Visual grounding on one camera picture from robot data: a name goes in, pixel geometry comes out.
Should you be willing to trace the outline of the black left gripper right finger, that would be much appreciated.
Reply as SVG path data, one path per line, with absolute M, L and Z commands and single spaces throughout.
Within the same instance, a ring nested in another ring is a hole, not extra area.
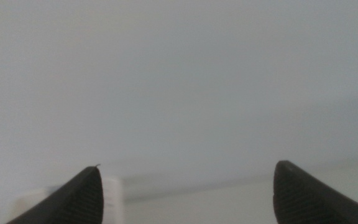
M 290 161 L 279 161 L 273 178 L 279 224 L 358 224 L 358 202 Z

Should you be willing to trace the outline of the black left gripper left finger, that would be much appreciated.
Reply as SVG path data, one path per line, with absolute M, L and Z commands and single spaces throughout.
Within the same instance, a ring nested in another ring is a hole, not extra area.
M 89 166 L 8 224 L 101 224 L 103 210 L 101 174 Z

